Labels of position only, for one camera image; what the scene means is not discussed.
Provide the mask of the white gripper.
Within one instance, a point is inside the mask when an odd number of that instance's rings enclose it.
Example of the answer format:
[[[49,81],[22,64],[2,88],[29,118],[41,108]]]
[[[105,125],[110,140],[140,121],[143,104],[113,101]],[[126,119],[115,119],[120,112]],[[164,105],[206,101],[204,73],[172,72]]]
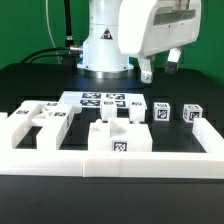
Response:
[[[122,54],[139,58],[141,81],[153,81],[151,55],[169,51],[165,72],[174,74],[186,44],[200,30],[201,0],[123,0],[119,11],[118,46]]]

